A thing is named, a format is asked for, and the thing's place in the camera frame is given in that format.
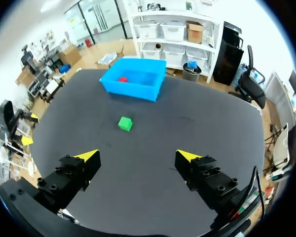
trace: black chair armrest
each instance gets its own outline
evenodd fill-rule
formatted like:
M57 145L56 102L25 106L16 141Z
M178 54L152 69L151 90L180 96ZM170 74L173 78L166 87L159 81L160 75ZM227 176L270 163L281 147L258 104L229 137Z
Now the black chair armrest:
M263 79L260 82L258 82L258 84L260 85L261 83L265 82L265 76L262 73L260 73L256 68L253 67L253 69L263 77Z

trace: green cube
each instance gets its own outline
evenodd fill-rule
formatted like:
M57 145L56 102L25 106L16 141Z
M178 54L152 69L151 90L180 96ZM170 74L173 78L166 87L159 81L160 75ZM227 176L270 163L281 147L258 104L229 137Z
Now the green cube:
M133 126L133 122L130 118L127 117L121 117L120 121L118 123L118 126L120 127L120 129L123 129L125 131L130 131L130 129Z

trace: yellow tape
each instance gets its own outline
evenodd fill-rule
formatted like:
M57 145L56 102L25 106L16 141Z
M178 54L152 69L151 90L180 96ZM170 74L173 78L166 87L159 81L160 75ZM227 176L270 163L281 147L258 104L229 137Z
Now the yellow tape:
M99 151L99 150L93 150L93 151L90 151L90 152L82 153L82 154L74 156L74 157L79 157L80 159L84 159L84 162L86 162L97 151Z
M31 113L31 118L38 119L38 121L39 121L39 118L37 117L37 115L35 115L33 113Z
M189 152L185 152L185 151L181 151L181 150L177 150L177 152L180 152L182 154L182 156L185 157L185 159L188 160L188 162L191 163L191 160L195 159L195 158L201 158L201 156L198 156L196 154L192 154Z
M34 143L32 137L26 137L26 136L22 136L21 142L22 142L23 146L27 146L29 144L33 144Z

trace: black tabletop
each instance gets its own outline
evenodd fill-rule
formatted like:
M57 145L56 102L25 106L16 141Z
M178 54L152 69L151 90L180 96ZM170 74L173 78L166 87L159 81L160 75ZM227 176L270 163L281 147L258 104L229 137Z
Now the black tabletop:
M99 149L102 167L68 211L85 227L129 235L195 237L216 213L175 170L177 149L210 155L245 188L264 156L260 112L207 86L166 78L157 102L107 93L105 70L81 70L58 92L34 131L42 176L66 154ZM133 121L130 132L120 118Z

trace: blue plastic bin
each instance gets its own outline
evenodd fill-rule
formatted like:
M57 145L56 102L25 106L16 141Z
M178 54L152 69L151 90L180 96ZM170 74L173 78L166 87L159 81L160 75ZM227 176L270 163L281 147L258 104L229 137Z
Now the blue plastic bin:
M121 58L102 76L100 82L110 93L156 101L166 74L166 61ZM121 77L128 82L118 81Z
M63 65L60 69L59 72L60 73L66 73L67 71L69 71L69 69L71 68L71 66L69 64Z

